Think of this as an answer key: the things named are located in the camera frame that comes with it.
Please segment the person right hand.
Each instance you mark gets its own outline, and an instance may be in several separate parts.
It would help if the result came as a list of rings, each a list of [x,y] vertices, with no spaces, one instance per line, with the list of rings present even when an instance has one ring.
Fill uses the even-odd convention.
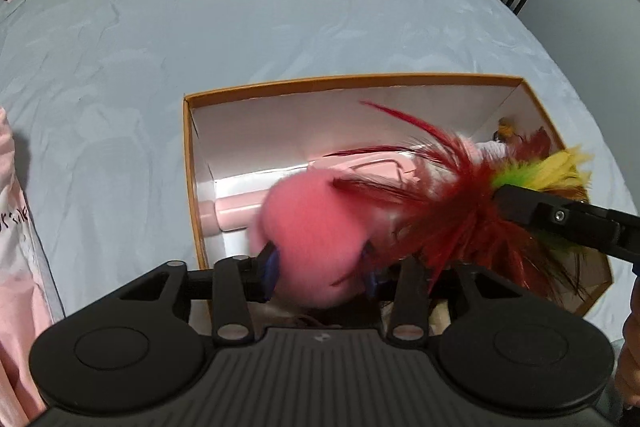
[[[634,281],[630,298],[630,313],[624,324],[624,344],[620,350],[615,374],[615,386],[626,405],[638,407],[640,401],[640,323],[639,277]]]

